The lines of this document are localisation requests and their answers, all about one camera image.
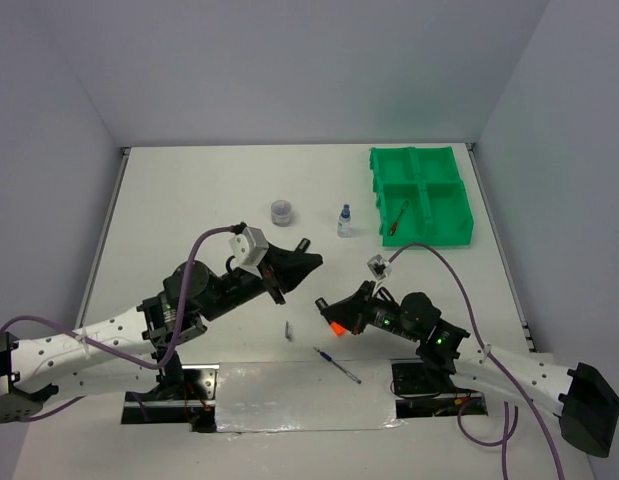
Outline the red gel pen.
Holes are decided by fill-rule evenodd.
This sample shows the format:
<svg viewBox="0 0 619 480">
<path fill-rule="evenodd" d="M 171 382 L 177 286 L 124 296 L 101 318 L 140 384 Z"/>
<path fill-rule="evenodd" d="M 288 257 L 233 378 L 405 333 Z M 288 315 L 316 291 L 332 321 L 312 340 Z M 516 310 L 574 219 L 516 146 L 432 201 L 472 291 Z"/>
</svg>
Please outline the red gel pen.
<svg viewBox="0 0 619 480">
<path fill-rule="evenodd" d="M 388 230 L 388 235 L 389 236 L 394 236 L 398 230 L 400 221 L 405 213 L 405 211 L 408 209 L 409 207 L 409 201 L 405 200 L 404 203 L 402 204 L 398 215 L 396 216 L 395 220 L 393 221 L 393 223 L 391 224 L 390 229 Z"/>
</svg>

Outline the blue highlighter marker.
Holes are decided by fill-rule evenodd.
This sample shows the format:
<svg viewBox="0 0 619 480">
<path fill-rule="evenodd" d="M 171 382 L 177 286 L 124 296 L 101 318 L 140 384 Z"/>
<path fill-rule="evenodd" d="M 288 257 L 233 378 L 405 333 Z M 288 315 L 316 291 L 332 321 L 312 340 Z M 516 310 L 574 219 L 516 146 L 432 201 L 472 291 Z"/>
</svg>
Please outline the blue highlighter marker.
<svg viewBox="0 0 619 480">
<path fill-rule="evenodd" d="M 305 253 L 310 246 L 310 240 L 303 238 L 296 247 L 296 252 Z"/>
</svg>

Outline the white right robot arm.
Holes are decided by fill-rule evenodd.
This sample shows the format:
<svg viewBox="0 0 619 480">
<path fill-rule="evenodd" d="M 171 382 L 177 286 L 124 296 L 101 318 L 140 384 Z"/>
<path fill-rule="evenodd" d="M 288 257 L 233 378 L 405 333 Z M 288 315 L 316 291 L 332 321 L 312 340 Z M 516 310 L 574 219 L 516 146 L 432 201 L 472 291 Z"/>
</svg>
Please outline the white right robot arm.
<svg viewBox="0 0 619 480">
<path fill-rule="evenodd" d="M 562 438 L 591 456 L 610 454 L 619 419 L 619 396 L 593 366 L 574 368 L 547 363 L 531 354 L 518 354 L 486 343 L 444 320 L 422 292 L 401 302 L 375 294 L 364 282 L 351 296 L 329 304 L 319 298 L 320 314 L 357 335 L 368 327 L 416 343 L 424 364 L 425 383 L 435 391 L 479 391 L 497 399 L 535 407 L 558 420 Z"/>
</svg>

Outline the clear paper clip jar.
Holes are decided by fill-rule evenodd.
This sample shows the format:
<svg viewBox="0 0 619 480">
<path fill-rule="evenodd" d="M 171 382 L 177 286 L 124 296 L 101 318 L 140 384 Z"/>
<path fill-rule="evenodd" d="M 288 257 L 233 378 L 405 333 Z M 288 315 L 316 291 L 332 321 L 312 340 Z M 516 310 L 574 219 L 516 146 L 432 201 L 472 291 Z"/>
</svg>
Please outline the clear paper clip jar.
<svg viewBox="0 0 619 480">
<path fill-rule="evenodd" d="M 293 218 L 293 207 L 287 200 L 276 200 L 271 204 L 270 216 L 275 226 L 289 226 Z"/>
</svg>

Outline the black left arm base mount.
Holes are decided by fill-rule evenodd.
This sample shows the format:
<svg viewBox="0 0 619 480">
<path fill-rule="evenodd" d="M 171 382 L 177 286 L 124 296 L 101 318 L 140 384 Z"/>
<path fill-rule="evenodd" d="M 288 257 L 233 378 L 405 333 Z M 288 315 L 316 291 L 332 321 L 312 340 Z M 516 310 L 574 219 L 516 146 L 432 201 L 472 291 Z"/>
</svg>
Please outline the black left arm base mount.
<svg viewBox="0 0 619 480">
<path fill-rule="evenodd" d="M 125 394 L 122 425 L 180 425 L 190 432 L 217 431 L 215 404 L 219 381 L 218 364 L 183 367 L 184 382 L 168 393 Z"/>
</svg>

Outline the small clear spray bottle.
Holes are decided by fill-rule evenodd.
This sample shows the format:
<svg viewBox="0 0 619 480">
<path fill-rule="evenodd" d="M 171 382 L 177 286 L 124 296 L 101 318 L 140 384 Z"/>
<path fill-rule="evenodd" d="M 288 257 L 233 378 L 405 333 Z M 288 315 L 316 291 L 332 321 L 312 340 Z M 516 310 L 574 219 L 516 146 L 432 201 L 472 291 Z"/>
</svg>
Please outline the small clear spray bottle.
<svg viewBox="0 0 619 480">
<path fill-rule="evenodd" d="M 337 223 L 337 235 L 341 238 L 345 238 L 349 235 L 351 221 L 351 210 L 349 204 L 344 204 Z"/>
</svg>

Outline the orange highlighter marker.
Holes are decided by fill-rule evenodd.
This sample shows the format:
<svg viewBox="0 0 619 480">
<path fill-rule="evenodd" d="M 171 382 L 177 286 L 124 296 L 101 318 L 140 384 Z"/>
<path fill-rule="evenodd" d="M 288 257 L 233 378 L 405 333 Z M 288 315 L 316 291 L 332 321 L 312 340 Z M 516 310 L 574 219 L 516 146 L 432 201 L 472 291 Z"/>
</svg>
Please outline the orange highlighter marker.
<svg viewBox="0 0 619 480">
<path fill-rule="evenodd" d="M 337 337 L 342 337 L 347 332 L 347 330 L 327 315 L 327 309 L 329 308 L 329 304 L 326 302 L 326 300 L 320 297 L 315 301 L 315 305 L 318 308 L 320 315 L 325 319 L 333 333 Z"/>
</svg>

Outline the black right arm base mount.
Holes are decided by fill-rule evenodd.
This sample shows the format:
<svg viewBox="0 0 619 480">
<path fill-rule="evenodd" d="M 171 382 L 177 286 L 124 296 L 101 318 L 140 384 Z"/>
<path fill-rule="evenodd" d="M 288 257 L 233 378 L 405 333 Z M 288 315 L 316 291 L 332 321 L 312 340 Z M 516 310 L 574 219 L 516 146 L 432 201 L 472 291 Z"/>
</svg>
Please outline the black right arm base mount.
<svg viewBox="0 0 619 480">
<path fill-rule="evenodd" d="M 398 419 L 450 417 L 461 409 L 466 415 L 487 414 L 481 393 L 434 382 L 421 362 L 392 363 L 391 371 L 389 389 Z"/>
</svg>

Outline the blue gel pen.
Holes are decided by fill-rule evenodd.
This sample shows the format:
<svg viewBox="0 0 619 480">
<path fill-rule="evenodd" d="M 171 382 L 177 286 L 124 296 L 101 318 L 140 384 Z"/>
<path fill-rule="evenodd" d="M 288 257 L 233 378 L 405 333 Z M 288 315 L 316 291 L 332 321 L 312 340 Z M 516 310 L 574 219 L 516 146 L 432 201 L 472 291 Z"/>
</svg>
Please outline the blue gel pen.
<svg viewBox="0 0 619 480">
<path fill-rule="evenodd" d="M 351 371 L 346 369 L 343 365 L 341 365 L 340 363 L 335 361 L 328 353 L 326 353 L 325 351 L 323 351 L 323 350 L 321 350 L 321 349 L 319 349 L 318 347 L 315 347 L 315 346 L 313 347 L 313 349 L 314 349 L 315 352 L 318 353 L 318 355 L 320 357 L 322 357 L 325 361 L 327 361 L 328 363 L 330 363 L 333 366 L 335 366 L 339 371 L 341 371 L 343 374 L 345 374 L 349 379 L 351 379 L 352 381 L 354 381 L 358 385 L 362 384 L 362 380 L 359 377 L 357 377 Z"/>
</svg>

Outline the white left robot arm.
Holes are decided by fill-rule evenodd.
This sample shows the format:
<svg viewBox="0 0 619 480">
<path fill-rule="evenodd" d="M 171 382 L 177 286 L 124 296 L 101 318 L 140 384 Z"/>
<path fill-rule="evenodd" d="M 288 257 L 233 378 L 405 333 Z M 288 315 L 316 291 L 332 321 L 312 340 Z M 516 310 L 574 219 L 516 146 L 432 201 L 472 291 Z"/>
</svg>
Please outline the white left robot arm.
<svg viewBox="0 0 619 480">
<path fill-rule="evenodd" d="M 282 305 L 323 258 L 304 244 L 274 245 L 256 272 L 236 267 L 217 275 L 189 258 L 163 281 L 158 294 L 122 314 L 81 329 L 43 318 L 53 334 L 20 339 L 0 329 L 0 424 L 48 418 L 80 399 L 112 391 L 147 391 L 164 399 L 186 383 L 178 346 L 202 336 L 207 322 L 268 294 Z"/>
</svg>

